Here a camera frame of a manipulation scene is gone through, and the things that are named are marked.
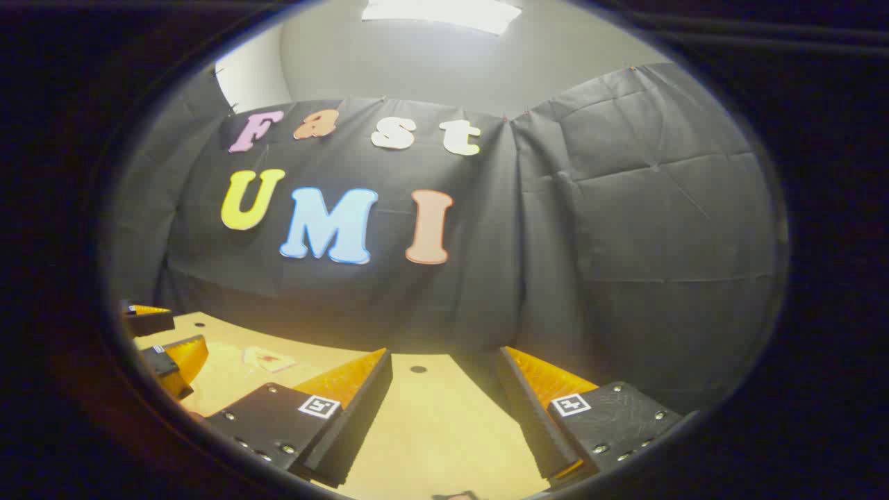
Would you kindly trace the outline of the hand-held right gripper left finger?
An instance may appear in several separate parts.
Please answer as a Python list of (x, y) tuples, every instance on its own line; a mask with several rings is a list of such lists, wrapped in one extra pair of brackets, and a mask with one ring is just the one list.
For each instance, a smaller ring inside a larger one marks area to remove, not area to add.
[(261, 462), (336, 488), (391, 382), (391, 353), (377, 349), (292, 388), (263, 384), (204, 421)]

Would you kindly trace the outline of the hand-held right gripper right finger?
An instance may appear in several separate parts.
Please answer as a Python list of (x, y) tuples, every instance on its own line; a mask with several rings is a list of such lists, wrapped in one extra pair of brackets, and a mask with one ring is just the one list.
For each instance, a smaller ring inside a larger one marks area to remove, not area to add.
[(597, 385), (519, 349), (500, 348), (496, 363), (512, 415), (553, 484), (628, 465), (685, 421), (629, 383)]

